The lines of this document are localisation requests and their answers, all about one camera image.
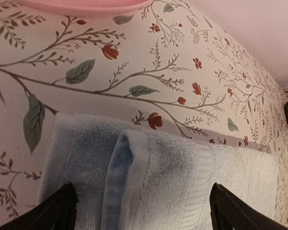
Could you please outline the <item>light blue towel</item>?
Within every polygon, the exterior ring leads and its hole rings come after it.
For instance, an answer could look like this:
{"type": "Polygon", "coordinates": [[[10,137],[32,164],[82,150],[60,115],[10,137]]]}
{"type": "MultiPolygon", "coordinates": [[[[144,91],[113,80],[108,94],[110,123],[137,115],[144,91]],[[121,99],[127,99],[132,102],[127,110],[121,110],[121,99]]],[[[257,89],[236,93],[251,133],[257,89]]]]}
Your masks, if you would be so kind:
{"type": "Polygon", "coordinates": [[[249,148],[58,114],[37,199],[72,183],[77,230],[210,230],[215,183],[273,218],[277,166],[276,156],[249,148]]]}

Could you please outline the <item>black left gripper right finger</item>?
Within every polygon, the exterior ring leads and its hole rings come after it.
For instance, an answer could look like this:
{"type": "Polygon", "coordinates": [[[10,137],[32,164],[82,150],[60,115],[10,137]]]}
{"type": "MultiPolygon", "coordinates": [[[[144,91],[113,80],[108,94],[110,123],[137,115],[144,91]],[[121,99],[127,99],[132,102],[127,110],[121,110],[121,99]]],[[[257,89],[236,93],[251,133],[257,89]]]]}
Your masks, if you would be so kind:
{"type": "Polygon", "coordinates": [[[287,230],[218,183],[210,193],[210,209],[213,230],[287,230]]]}

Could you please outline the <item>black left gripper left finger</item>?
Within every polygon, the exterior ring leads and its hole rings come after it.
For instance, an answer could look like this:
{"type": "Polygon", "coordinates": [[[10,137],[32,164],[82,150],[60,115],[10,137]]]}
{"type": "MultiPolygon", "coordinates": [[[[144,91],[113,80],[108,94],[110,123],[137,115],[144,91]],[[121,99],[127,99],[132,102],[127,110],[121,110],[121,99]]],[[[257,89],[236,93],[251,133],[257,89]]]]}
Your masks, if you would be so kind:
{"type": "Polygon", "coordinates": [[[65,184],[29,212],[0,226],[0,230],[73,230],[76,204],[73,184],[65,184]]]}

